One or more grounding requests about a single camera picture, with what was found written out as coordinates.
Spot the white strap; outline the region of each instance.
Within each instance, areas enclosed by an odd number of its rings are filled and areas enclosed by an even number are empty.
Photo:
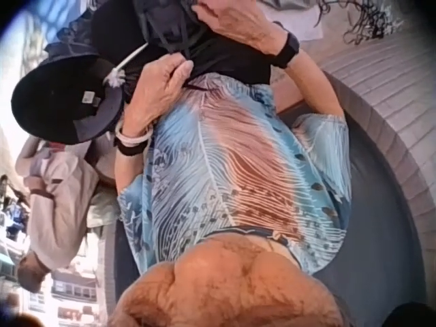
[[[153,124],[150,124],[147,127],[146,133],[139,138],[128,138],[127,136],[121,133],[121,128],[123,128],[123,120],[120,120],[115,127],[115,136],[118,138],[125,146],[133,147],[137,146],[147,140],[150,140],[153,135]]]

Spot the black bracelet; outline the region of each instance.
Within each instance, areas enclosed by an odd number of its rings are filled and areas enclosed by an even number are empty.
[[[144,152],[147,145],[149,145],[149,140],[145,140],[144,142],[135,146],[125,146],[118,138],[115,138],[114,145],[118,148],[122,155],[125,155],[126,157],[133,157]]]

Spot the white cord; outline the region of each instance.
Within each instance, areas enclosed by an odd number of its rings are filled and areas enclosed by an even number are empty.
[[[139,48],[134,50],[129,54],[123,61],[121,61],[112,71],[104,78],[103,84],[108,83],[111,87],[120,87],[125,83],[125,72],[122,69],[126,66],[133,58],[135,58],[141,51],[143,51],[148,46],[148,43],[141,45]]]

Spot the hand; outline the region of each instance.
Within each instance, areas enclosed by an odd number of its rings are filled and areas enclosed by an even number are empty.
[[[191,75],[193,62],[180,53],[166,54],[142,69],[130,105],[125,109],[123,134],[141,136],[155,119],[167,113]]]
[[[28,187],[31,191],[34,189],[39,189],[41,191],[45,191],[46,184],[44,180],[41,177],[38,176],[28,176],[24,179],[24,184],[26,187]]]
[[[286,43],[287,31],[269,22],[255,0],[198,0],[192,10],[215,33],[266,55],[279,54]]]

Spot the curved brick surface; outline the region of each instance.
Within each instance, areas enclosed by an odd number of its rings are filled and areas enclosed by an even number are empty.
[[[425,37],[408,31],[336,54],[322,67],[403,190],[420,239],[429,302],[436,307],[434,58]]]

